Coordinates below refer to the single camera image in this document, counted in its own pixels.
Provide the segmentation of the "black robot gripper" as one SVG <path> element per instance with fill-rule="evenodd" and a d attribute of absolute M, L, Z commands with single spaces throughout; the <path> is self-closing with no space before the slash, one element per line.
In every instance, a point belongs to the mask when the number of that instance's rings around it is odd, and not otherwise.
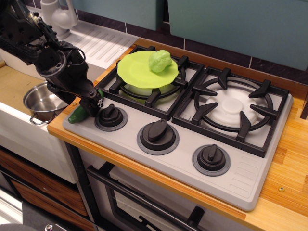
<path fill-rule="evenodd" d="M 41 54 L 36 70 L 48 81 L 50 92 L 68 105 L 79 97 L 82 114 L 95 117 L 103 106 L 103 97 L 87 78 L 88 68 L 79 51 L 71 49 Z"/>

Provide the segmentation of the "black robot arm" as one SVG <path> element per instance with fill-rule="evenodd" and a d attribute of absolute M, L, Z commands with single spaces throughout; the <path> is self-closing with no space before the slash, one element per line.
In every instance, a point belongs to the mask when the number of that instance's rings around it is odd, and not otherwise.
<path fill-rule="evenodd" d="M 0 2 L 0 48 L 34 65 L 46 79 L 48 90 L 67 104 L 79 97 L 79 104 L 91 117 L 103 106 L 102 95 L 87 78 L 89 67 L 84 52 L 60 41 L 52 26 L 22 0 Z"/>

